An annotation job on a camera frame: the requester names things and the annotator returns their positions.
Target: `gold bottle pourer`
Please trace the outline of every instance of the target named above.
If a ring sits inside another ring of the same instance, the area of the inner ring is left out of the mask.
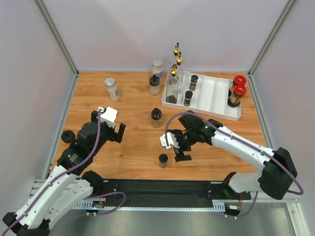
[[[176,66],[176,65],[173,65],[173,66],[172,66],[171,74],[172,74],[172,76],[177,75],[177,66]]]
[[[180,50],[179,50],[179,43],[176,43],[176,46],[175,46],[173,52],[174,52],[174,54],[178,54],[180,52]]]
[[[180,65],[181,63],[183,63],[183,58],[182,58],[182,52],[179,52],[178,57],[176,58],[176,62],[178,65]]]

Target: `gray floor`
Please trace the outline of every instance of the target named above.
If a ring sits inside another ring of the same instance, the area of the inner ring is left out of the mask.
[[[249,204],[243,204],[243,210]],[[82,214],[72,210],[62,220]],[[256,204],[243,219],[221,213],[120,210],[57,224],[50,236],[294,236],[286,204]]]

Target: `white wall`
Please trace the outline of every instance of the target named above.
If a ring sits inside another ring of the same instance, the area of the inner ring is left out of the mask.
[[[287,0],[45,0],[80,70],[248,71]]]
[[[0,219],[44,174],[73,79],[34,1],[1,0]]]
[[[292,155],[300,200],[315,235],[315,2],[299,0],[254,74],[276,148]]]

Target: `wooden tabletop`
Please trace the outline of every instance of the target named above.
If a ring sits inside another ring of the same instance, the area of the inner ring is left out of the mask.
[[[200,73],[213,77],[233,79],[240,73]],[[230,172],[248,173],[255,168],[239,157],[208,144],[197,143],[189,153],[191,161],[175,162],[174,151],[162,148],[159,138],[164,133],[166,122],[181,110],[161,106],[161,93],[152,96],[149,93],[149,72],[82,72],[69,109],[64,130],[77,133],[82,125],[91,121],[91,112],[98,106],[112,107],[118,110],[117,128],[126,124],[121,144],[107,142],[94,157],[93,163],[86,169],[94,170],[103,178],[140,178],[140,179],[195,179],[223,180]],[[116,80],[121,98],[117,102],[110,100],[104,81],[113,77]],[[164,87],[166,74],[163,76]],[[238,121],[215,118],[235,133],[257,144],[265,145],[250,89],[242,99],[242,116]],[[150,123],[151,110],[158,107],[163,112],[164,124],[153,128]],[[170,129],[183,129],[177,119]],[[60,141],[56,160],[68,147]],[[168,155],[167,168],[161,169],[158,156]]]

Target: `white lid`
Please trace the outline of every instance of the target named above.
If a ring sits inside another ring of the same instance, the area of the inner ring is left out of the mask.
[[[160,67],[160,66],[162,66],[162,61],[159,59],[156,59],[153,61],[153,65],[156,67]]]
[[[113,86],[115,84],[115,79],[114,78],[108,78],[105,80],[105,85],[106,86]]]

